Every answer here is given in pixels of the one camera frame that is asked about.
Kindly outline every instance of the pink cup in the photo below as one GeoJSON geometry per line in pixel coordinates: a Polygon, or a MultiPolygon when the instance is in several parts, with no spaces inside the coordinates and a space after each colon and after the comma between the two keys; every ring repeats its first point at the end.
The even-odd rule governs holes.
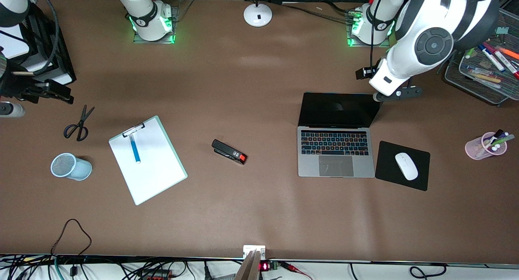
{"type": "Polygon", "coordinates": [[[467,142],[467,144],[465,144],[465,152],[467,153],[467,156],[473,160],[482,160],[484,158],[489,158],[490,156],[500,156],[505,153],[507,148],[506,142],[502,143],[501,147],[496,151],[492,151],[490,148],[485,148],[485,145],[483,144],[484,141],[490,139],[494,134],[495,132],[487,132],[483,136],[467,142]]]}

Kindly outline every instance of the laptop trackpad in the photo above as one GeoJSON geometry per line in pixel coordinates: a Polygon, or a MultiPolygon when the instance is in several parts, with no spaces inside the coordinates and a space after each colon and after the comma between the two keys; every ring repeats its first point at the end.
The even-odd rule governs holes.
{"type": "Polygon", "coordinates": [[[319,156],[319,175],[323,177],[353,177],[351,156],[319,156]]]}

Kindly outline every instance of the black scissors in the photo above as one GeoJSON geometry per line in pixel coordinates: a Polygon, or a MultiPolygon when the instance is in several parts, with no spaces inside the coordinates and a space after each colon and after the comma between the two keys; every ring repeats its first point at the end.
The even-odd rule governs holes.
{"type": "Polygon", "coordinates": [[[79,133],[77,134],[76,140],[77,141],[85,140],[85,138],[87,138],[87,136],[88,136],[88,129],[87,129],[87,127],[83,127],[83,123],[85,123],[85,120],[88,118],[90,113],[92,113],[92,111],[95,108],[96,107],[92,107],[92,109],[89,110],[89,112],[87,113],[87,105],[85,105],[83,107],[83,112],[81,113],[81,119],[79,120],[79,122],[77,124],[70,124],[69,126],[65,127],[65,130],[63,131],[63,136],[65,136],[65,138],[70,138],[70,136],[72,136],[72,133],[74,133],[74,131],[76,131],[76,129],[79,127],[79,133]]]}

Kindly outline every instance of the brown table surface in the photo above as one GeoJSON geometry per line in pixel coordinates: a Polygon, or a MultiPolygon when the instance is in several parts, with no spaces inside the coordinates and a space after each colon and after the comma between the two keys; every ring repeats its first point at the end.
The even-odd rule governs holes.
{"type": "MultiPolygon", "coordinates": [[[[487,131],[519,134],[517,103],[489,106],[429,71],[414,79],[421,97],[384,104],[371,127],[375,153],[381,140],[431,153],[428,191],[300,178],[302,94],[374,92],[354,77],[369,49],[348,47],[344,25],[272,4],[272,22],[254,28],[243,20],[247,2],[195,1],[176,44],[135,45],[118,0],[52,1],[75,102],[24,103],[22,119],[0,120],[0,252],[49,252],[76,218],[93,239],[87,254],[236,257],[259,244],[275,258],[519,263],[518,143],[481,161],[464,151],[487,131]],[[96,107],[88,138],[65,139],[84,104],[96,107]],[[135,206],[108,140],[154,115],[189,177],[135,206]],[[248,162],[215,154],[215,138],[248,162]],[[91,176],[53,177],[63,152],[92,162],[91,176]]],[[[87,242],[72,224],[56,252],[87,242]]]]}

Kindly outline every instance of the laptop keyboard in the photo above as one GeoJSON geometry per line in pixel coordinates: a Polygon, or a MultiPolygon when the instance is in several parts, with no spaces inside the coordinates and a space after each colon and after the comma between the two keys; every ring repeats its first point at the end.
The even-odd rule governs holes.
{"type": "Polygon", "coordinates": [[[369,156],[364,131],[302,130],[301,154],[369,156]]]}

